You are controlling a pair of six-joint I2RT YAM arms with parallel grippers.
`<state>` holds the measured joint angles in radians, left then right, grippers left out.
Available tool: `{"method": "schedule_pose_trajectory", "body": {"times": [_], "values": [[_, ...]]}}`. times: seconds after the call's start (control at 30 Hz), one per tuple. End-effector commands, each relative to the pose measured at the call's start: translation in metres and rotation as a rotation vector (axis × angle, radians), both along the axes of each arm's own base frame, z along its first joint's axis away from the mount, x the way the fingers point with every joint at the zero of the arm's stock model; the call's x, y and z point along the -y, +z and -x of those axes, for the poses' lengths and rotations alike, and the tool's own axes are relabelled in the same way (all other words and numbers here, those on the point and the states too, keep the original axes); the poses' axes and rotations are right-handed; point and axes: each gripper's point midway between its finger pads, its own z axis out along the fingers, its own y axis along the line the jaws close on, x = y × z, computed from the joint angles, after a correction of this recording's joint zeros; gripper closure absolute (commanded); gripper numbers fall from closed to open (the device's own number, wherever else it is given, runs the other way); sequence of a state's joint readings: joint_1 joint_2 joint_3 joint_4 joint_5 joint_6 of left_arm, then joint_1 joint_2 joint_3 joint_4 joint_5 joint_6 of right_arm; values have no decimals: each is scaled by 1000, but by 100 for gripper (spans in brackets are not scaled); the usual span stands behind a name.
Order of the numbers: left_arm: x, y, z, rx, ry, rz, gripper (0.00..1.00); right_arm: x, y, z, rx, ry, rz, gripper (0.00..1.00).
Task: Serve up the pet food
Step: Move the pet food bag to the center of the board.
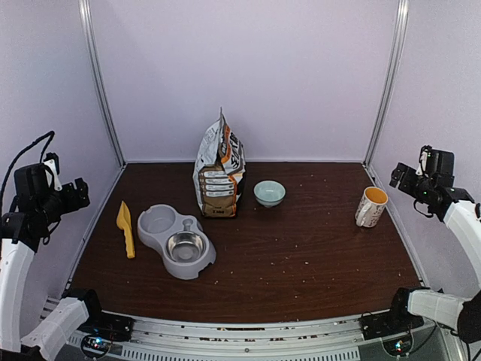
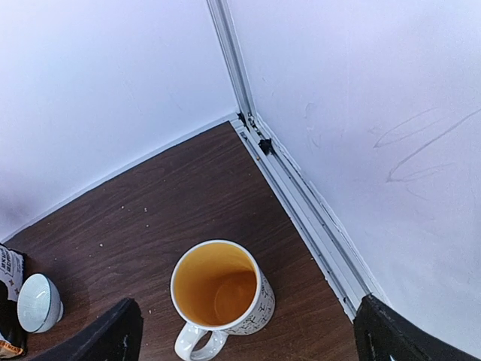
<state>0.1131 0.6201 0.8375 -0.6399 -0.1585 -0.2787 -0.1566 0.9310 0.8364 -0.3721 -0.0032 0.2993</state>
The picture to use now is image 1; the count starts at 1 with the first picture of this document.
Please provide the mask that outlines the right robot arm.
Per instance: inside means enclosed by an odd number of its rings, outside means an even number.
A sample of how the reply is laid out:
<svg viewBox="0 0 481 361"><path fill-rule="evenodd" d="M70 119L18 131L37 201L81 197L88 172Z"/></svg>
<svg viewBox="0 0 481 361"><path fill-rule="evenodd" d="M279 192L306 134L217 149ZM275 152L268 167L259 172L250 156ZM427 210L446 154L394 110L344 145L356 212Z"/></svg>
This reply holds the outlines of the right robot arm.
<svg viewBox="0 0 481 361"><path fill-rule="evenodd" d="M391 187L427 207L428 218L437 218L451 233L453 246L437 255L439 276L426 287L402 287L392 300L385 324L400 332L413 319L426 318L452 330L463 342L480 340L480 203L465 189L454 187L450 173L426 174L398 163Z"/></svg>

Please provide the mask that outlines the dog food bag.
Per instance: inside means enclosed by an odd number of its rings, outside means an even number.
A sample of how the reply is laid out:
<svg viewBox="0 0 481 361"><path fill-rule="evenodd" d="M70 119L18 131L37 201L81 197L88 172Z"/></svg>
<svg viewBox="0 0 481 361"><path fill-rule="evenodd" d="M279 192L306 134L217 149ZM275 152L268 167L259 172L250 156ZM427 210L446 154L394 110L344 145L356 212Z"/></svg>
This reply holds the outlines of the dog food bag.
<svg viewBox="0 0 481 361"><path fill-rule="evenodd" d="M192 175L201 214L209 218L236 217L245 177L244 145L220 113L204 133Z"/></svg>

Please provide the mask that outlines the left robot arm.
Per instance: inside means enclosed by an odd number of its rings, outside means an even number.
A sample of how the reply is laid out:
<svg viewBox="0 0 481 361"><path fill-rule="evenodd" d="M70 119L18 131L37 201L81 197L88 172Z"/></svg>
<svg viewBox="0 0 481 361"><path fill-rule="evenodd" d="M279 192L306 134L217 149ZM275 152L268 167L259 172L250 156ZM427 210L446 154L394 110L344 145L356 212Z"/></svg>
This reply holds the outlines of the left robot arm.
<svg viewBox="0 0 481 361"><path fill-rule="evenodd" d="M63 214L89 205L83 179L61 185L54 160L24 166L14 173L17 197L1 221L1 358L54 360L81 326L100 334L108 326L94 290L71 290L28 335L20 334L26 277L41 239Z"/></svg>

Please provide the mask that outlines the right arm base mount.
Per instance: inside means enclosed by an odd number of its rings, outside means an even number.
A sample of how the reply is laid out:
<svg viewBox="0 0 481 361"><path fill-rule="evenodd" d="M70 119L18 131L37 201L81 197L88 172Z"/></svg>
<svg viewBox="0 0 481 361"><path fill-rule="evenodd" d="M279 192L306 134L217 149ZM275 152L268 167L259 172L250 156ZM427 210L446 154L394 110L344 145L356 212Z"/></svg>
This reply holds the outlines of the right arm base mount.
<svg viewBox="0 0 481 361"><path fill-rule="evenodd" d="M424 325L422 317L411 314L398 314L394 311L384 311L378 314L363 314L359 323L362 329L364 340L385 338L402 332L409 332L412 329Z"/></svg>

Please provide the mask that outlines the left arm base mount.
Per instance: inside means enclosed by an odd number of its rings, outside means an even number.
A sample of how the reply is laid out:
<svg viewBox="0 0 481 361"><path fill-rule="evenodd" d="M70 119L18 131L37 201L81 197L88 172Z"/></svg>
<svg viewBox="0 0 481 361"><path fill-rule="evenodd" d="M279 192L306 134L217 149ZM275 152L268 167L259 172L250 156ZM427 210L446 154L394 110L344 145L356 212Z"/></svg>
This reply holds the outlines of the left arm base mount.
<svg viewBox="0 0 481 361"><path fill-rule="evenodd" d="M102 311L99 315L90 317L78 329L109 341L124 342L131 340L134 322L131 317Z"/></svg>

